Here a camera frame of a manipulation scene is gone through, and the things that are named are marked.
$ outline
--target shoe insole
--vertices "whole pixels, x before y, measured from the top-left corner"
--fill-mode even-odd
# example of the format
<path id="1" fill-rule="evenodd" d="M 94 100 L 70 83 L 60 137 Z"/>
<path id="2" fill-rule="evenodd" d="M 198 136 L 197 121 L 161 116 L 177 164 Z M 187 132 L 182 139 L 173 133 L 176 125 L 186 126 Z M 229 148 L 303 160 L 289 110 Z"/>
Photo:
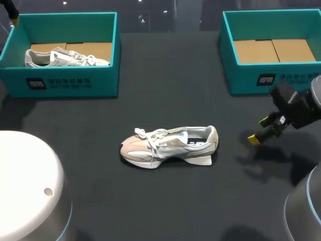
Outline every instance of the shoe insole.
<path id="1" fill-rule="evenodd" d="M 206 139 L 203 138 L 188 138 L 187 139 L 187 145 L 190 146 L 201 146 L 204 145 L 206 142 Z"/>

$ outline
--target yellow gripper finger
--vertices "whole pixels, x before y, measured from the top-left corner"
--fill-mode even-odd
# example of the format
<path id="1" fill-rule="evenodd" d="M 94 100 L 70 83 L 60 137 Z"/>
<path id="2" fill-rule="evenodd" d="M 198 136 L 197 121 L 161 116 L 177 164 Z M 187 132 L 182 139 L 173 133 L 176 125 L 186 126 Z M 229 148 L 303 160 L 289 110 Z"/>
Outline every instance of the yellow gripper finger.
<path id="1" fill-rule="evenodd" d="M 14 24 L 15 27 L 18 26 L 18 19 L 11 19 L 11 21 Z"/>
<path id="2" fill-rule="evenodd" d="M 260 120 L 259 121 L 259 124 L 261 124 L 262 123 L 262 121 L 265 121 L 266 119 L 268 119 L 269 118 L 269 116 L 267 116 L 267 117 L 265 117 L 265 118 L 263 118 L 262 120 Z"/>
<path id="3" fill-rule="evenodd" d="M 254 146 L 257 146 L 257 145 L 260 145 L 261 143 L 257 140 L 257 138 L 255 137 L 255 134 L 249 136 L 247 138 L 249 140 L 249 142 L 254 145 Z"/>

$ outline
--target white sneaker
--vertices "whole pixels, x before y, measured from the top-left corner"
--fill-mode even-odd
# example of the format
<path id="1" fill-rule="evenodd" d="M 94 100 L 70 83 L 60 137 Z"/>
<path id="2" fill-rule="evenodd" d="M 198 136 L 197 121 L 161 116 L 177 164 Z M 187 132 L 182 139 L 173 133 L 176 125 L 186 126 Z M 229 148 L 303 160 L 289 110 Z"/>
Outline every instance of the white sneaker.
<path id="1" fill-rule="evenodd" d="M 135 133 L 122 142 L 120 153 L 130 163 L 143 168 L 156 168 L 170 157 L 195 165 L 211 165 L 211 155 L 219 142 L 213 126 L 158 129 L 150 133 L 135 128 Z"/>
<path id="2" fill-rule="evenodd" d="M 31 49 L 26 51 L 25 66 L 103 66 L 110 63 L 103 59 L 97 59 L 93 55 L 85 56 L 75 51 L 67 51 L 60 47 L 48 53 L 35 52 Z"/>

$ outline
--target shoe tongue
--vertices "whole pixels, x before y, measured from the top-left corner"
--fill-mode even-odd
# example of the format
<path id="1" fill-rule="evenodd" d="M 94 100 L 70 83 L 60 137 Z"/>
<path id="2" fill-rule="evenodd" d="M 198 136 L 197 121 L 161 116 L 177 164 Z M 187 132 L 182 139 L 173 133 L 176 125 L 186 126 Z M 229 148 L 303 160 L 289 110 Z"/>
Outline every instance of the shoe tongue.
<path id="1" fill-rule="evenodd" d="M 54 62 L 55 59 L 57 59 L 57 58 L 62 59 L 62 60 L 66 60 L 68 62 L 73 60 L 73 58 L 69 54 L 69 51 L 59 48 L 59 47 L 57 47 L 53 51 L 51 51 L 50 63 Z"/>
<path id="2" fill-rule="evenodd" d="M 179 139 L 184 144 L 187 144 L 188 137 L 189 137 L 189 134 L 187 132 L 177 132 L 177 133 L 166 135 L 165 137 L 162 138 L 162 141 L 167 142 L 173 139 Z"/>

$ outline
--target black table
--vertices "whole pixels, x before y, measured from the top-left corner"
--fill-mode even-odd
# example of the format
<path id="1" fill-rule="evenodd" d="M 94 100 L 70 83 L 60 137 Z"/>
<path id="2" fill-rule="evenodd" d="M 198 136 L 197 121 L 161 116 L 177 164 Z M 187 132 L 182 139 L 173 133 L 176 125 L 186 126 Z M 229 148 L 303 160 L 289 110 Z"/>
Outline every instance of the black table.
<path id="1" fill-rule="evenodd" d="M 319 162 L 321 123 L 255 149 L 246 137 L 275 107 L 269 96 L 229 95 L 218 33 L 121 37 L 118 99 L 35 101 L 0 91 L 0 128 L 35 135 L 59 155 L 78 240 L 286 240 L 283 205 Z M 212 166 L 174 160 L 148 170 L 119 158 L 134 128 L 207 125 L 220 137 Z"/>

